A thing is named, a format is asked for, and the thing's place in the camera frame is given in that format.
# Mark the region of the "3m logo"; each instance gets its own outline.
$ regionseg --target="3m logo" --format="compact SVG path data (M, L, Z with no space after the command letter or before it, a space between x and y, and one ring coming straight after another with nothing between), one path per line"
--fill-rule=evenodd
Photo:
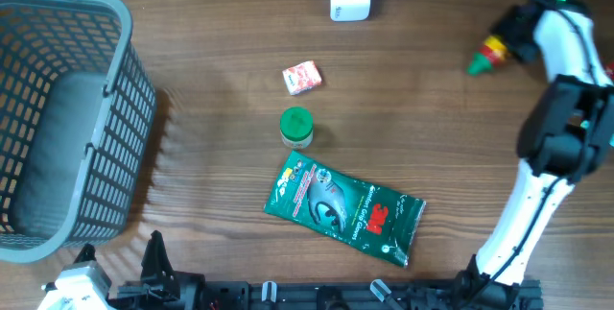
M388 217L388 208L382 209L381 204L375 204L368 223L366 223L366 230L377 235L382 234L382 226L386 223L386 217Z

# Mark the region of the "small box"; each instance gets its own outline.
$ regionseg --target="small box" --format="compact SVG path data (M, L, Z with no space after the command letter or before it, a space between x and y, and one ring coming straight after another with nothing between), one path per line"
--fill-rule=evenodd
M283 75L291 95L309 90L322 83L316 64L312 60L284 70Z

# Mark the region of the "basket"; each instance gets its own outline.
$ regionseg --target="basket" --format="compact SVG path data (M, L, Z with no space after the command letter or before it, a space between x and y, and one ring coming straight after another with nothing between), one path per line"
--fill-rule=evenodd
M125 226L155 91L120 0L0 0L0 260Z

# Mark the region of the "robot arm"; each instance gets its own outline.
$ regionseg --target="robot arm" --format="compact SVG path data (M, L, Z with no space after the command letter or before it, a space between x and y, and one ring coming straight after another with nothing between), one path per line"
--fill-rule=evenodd
M597 56L592 37L592 21L579 12L563 13L566 13L583 33L590 63L594 67L595 80L599 86L612 85ZM593 80L587 73L580 38L560 13L544 11L536 24L533 36L543 55L549 83L554 82L560 75L565 75L593 85ZM529 229L530 222L545 196L545 189L560 176L563 175L548 172L537 176L526 159L520 160L516 184L499 224L478 252L476 260L481 273L494 275L504 266ZM522 251L497 277L497 282L507 285L522 283L529 257L539 237L555 210L573 189L574 185L567 181L561 181L554 187Z

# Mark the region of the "wooden table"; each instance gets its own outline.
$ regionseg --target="wooden table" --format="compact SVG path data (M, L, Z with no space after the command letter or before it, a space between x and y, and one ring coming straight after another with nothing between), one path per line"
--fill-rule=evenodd
M209 280L370 281L452 277L494 228L514 183L520 125L546 87L541 64L470 78L489 24L518 0L373 0L369 20L333 23L328 0L124 0L158 111L126 231L98 249L115 286L137 279L153 230L173 267ZM614 60L611 0L585 0ZM288 95L305 60L325 85ZM401 269L262 212L288 155L290 106L318 123L306 154L427 201ZM614 164L556 212L528 275L547 309L614 301ZM0 309L32 309L77 250L0 264Z

